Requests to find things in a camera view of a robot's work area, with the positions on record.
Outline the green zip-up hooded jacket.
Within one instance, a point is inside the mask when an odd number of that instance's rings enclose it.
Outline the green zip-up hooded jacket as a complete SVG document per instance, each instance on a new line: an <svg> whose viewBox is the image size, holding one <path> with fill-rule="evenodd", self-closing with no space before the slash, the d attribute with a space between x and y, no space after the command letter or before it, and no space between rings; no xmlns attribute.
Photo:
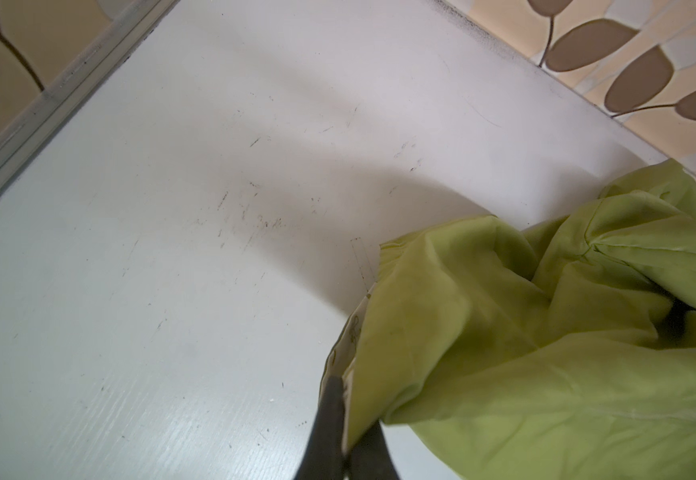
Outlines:
<svg viewBox="0 0 696 480"><path fill-rule="evenodd" d="M519 230L382 245L327 375L342 443L406 425L464 479L696 479L696 181L667 160Z"/></svg>

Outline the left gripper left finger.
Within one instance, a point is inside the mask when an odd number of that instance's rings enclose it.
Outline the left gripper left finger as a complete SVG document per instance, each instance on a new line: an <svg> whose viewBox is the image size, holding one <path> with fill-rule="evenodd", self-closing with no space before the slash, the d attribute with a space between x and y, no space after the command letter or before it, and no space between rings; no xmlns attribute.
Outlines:
<svg viewBox="0 0 696 480"><path fill-rule="evenodd" d="M305 453L294 476L295 480L344 478L344 418L343 380L338 376L330 376L324 385Z"/></svg>

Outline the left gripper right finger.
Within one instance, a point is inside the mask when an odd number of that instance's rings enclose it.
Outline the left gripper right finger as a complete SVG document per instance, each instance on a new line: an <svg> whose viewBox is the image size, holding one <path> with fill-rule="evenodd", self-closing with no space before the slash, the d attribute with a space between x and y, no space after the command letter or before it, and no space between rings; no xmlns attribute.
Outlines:
<svg viewBox="0 0 696 480"><path fill-rule="evenodd" d="M353 446L346 460L350 480L399 480L381 423L376 421Z"/></svg>

